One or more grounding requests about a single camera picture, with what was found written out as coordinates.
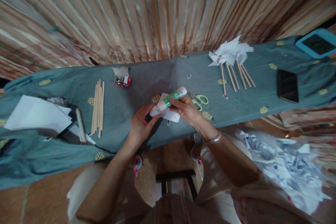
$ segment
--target forearm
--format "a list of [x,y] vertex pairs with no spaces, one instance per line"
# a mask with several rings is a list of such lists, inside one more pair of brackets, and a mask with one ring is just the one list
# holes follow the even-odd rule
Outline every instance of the forearm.
[[[218,134],[218,130],[208,121],[201,122],[196,130],[205,142],[211,141]],[[259,168],[224,136],[208,147],[235,186],[243,186],[259,179]]]
[[127,166],[134,154],[133,149],[123,145],[82,202],[76,212],[78,219],[98,223],[113,213]]

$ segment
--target small box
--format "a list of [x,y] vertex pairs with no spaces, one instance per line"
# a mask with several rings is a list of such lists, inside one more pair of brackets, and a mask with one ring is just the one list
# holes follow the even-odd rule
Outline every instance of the small box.
[[116,86],[129,87],[131,85],[131,78],[126,68],[112,68],[114,72],[114,84]]

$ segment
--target glue stick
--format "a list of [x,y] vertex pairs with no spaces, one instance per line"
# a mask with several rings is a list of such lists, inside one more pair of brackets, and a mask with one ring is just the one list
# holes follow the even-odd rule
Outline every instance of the glue stick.
[[151,111],[149,112],[151,117],[154,117],[158,114],[161,113],[161,111],[165,110],[166,108],[168,108],[171,103],[169,102],[169,99],[172,97],[176,100],[179,100],[182,96],[187,94],[187,90],[185,89],[185,87],[180,87],[179,89],[177,89],[175,92],[171,93],[170,95],[168,95],[166,98],[164,98],[163,100],[159,101],[159,103],[153,107],[151,109]]

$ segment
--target striped curtain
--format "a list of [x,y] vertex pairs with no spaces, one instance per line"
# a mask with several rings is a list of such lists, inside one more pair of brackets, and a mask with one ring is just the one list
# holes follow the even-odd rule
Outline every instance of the striped curtain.
[[0,0],[0,76],[154,61],[305,34],[335,0]]

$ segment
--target black smartphone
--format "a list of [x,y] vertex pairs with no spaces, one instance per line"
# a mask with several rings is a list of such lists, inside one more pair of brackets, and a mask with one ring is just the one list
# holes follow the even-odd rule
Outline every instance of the black smartphone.
[[278,97],[280,99],[299,103],[298,76],[285,70],[278,70]]

